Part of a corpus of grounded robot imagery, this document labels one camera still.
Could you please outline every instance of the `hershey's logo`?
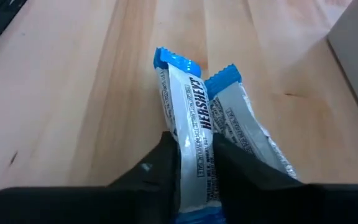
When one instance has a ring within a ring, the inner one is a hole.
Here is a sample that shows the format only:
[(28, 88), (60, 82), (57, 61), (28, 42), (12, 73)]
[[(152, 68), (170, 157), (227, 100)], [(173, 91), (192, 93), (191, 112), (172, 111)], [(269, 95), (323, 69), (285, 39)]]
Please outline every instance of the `hershey's logo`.
[(193, 89), (194, 99), (196, 100), (197, 114), (200, 119), (201, 127), (212, 130), (203, 85), (193, 77), (190, 77), (190, 82)]

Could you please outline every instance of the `candy bar wrapper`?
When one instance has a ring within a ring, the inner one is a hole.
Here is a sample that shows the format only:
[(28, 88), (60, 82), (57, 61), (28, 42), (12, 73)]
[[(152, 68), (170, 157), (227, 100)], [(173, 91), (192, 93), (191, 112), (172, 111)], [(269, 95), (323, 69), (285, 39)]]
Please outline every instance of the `candy bar wrapper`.
[(255, 119), (241, 80), (236, 66), (229, 65), (205, 81), (215, 131), (270, 167), (296, 178), (292, 165)]
[(180, 209), (176, 223), (224, 223), (213, 158), (213, 121), (201, 68), (194, 61), (156, 50), (167, 125), (181, 152)]

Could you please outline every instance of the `wooden surface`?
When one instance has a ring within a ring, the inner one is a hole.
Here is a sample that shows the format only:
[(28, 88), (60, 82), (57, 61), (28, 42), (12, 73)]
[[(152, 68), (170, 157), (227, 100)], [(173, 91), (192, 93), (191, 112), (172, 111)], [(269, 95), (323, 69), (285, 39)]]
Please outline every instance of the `wooden surface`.
[(107, 184), (166, 130), (152, 59), (230, 63), (305, 182), (358, 182), (358, 108), (325, 35), (349, 1), (29, 0), (0, 38), (0, 188)]

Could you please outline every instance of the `light wood grain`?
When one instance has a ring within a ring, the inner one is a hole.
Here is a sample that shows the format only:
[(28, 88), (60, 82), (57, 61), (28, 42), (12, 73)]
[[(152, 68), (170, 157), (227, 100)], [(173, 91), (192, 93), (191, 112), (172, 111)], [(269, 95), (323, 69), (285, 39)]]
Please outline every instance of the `light wood grain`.
[(302, 181), (358, 182), (358, 108), (325, 41), (348, 2), (29, 0), (0, 38), (0, 188), (108, 184), (146, 155), (166, 130), (158, 46), (203, 78), (235, 63)]

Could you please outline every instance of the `blue wrapper end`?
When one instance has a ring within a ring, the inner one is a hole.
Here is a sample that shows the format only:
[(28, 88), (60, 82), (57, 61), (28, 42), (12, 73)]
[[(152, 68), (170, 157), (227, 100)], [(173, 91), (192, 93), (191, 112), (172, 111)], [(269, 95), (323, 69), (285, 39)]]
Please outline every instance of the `blue wrapper end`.
[(168, 63), (186, 73), (201, 78), (201, 67), (196, 62), (175, 54), (164, 47), (155, 49), (154, 68), (168, 69)]
[(231, 64), (205, 81), (209, 100), (212, 100), (216, 94), (232, 85), (235, 82), (241, 82), (241, 74), (234, 64)]
[(206, 207), (193, 212), (180, 213), (175, 224), (225, 224), (222, 207)]

